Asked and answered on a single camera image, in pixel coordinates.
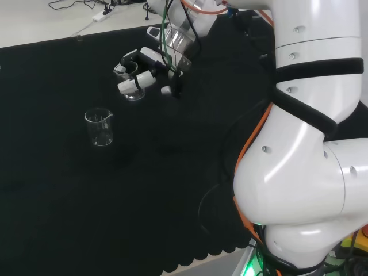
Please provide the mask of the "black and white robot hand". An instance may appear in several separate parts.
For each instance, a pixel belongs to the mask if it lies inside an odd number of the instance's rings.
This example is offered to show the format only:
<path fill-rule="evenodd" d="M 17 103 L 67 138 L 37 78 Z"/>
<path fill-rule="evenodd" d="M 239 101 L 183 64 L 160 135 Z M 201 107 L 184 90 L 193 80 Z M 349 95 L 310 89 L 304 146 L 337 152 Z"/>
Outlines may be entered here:
<path fill-rule="evenodd" d="M 160 89 L 161 94 L 179 98 L 181 76 L 190 69 L 191 61 L 171 48 L 168 56 L 172 64 L 163 52 L 148 47 L 124 55 L 113 69 L 120 94 L 128 101 L 141 100 L 159 79 L 165 78 L 168 84 Z"/>

